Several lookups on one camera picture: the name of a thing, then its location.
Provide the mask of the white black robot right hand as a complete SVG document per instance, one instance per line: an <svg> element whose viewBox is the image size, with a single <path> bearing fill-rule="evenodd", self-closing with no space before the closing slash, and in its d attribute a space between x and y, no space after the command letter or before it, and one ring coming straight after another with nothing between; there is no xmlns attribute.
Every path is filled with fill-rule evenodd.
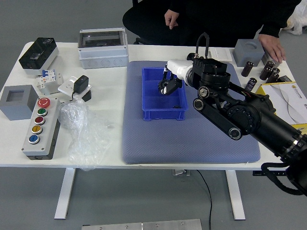
<svg viewBox="0 0 307 230"><path fill-rule="evenodd" d="M182 88L182 81L188 83L192 67L192 60L169 60L164 67L163 78L158 83L159 92L162 95L170 95L178 88Z"/></svg>

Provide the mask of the person's right hand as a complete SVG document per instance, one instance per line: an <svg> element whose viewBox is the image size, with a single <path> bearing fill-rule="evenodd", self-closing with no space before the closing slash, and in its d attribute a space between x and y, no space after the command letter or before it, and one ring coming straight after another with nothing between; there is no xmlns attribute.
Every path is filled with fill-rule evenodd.
<svg viewBox="0 0 307 230"><path fill-rule="evenodd" d="M165 13L165 24L169 27L170 30L172 30L174 27L178 26L177 19L179 17L179 13L167 10Z"/></svg>

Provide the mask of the person's left hand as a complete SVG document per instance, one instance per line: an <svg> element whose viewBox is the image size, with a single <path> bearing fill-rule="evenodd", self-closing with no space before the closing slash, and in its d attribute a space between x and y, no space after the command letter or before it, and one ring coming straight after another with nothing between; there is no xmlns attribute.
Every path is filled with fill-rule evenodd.
<svg viewBox="0 0 307 230"><path fill-rule="evenodd" d="M274 61L279 63L286 61L285 50L279 38L267 34L259 34L258 40Z"/></svg>

